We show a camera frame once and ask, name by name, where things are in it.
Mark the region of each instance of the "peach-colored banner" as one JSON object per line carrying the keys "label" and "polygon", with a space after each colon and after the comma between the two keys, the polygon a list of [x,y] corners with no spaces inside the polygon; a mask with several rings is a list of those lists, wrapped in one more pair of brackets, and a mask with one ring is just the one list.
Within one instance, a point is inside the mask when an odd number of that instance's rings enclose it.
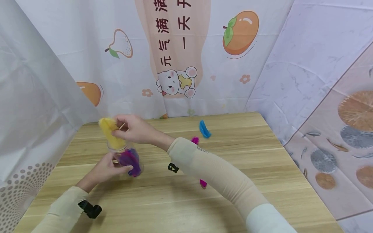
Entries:
{"label": "peach-colored banner", "polygon": [[158,91],[168,98],[192,98],[203,77],[201,53],[209,29],[211,1],[135,3],[148,39]]}

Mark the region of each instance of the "hand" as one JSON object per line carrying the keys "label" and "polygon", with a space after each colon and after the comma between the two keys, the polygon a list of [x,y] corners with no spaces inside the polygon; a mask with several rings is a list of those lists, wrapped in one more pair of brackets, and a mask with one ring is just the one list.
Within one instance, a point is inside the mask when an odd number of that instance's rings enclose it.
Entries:
{"label": "hand", "polygon": [[133,166],[122,167],[118,163],[113,163],[113,159],[113,152],[104,155],[104,157],[81,181],[76,184],[76,186],[89,193],[99,183],[105,182],[116,175],[126,174],[133,169]]}
{"label": "hand", "polygon": [[122,138],[139,144],[152,144],[165,151],[168,150],[175,138],[156,130],[153,126],[135,115],[117,115],[114,117],[118,127],[124,126],[121,130],[112,132],[117,138]]}

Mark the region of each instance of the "printed backdrop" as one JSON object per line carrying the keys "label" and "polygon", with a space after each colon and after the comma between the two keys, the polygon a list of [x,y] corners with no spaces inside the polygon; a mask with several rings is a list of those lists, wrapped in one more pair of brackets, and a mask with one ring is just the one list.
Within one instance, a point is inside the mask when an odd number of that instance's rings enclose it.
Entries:
{"label": "printed backdrop", "polygon": [[371,1],[3,0],[0,20],[0,232],[84,123],[243,111],[346,232],[372,232]]}

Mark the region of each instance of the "arm sleeve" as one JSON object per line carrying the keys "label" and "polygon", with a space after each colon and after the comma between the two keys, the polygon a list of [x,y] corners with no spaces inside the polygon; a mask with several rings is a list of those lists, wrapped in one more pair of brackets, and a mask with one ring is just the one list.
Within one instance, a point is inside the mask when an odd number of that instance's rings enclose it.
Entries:
{"label": "arm sleeve", "polygon": [[78,221],[83,210],[78,203],[85,200],[88,193],[79,187],[71,187],[52,205],[32,233],[68,233]]}
{"label": "arm sleeve", "polygon": [[167,153],[185,174],[204,180],[232,202],[251,233],[296,232],[254,183],[227,161],[185,138],[177,138]]}

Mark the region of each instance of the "orange flower illustration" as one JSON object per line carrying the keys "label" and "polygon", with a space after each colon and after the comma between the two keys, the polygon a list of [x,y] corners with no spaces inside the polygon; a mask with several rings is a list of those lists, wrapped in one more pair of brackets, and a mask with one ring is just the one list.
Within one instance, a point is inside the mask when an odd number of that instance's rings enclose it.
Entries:
{"label": "orange flower illustration", "polygon": [[151,97],[153,95],[153,92],[151,92],[150,89],[144,89],[142,90],[142,96]]}
{"label": "orange flower illustration", "polygon": [[239,79],[242,84],[245,84],[250,81],[250,75],[242,75],[242,78]]}

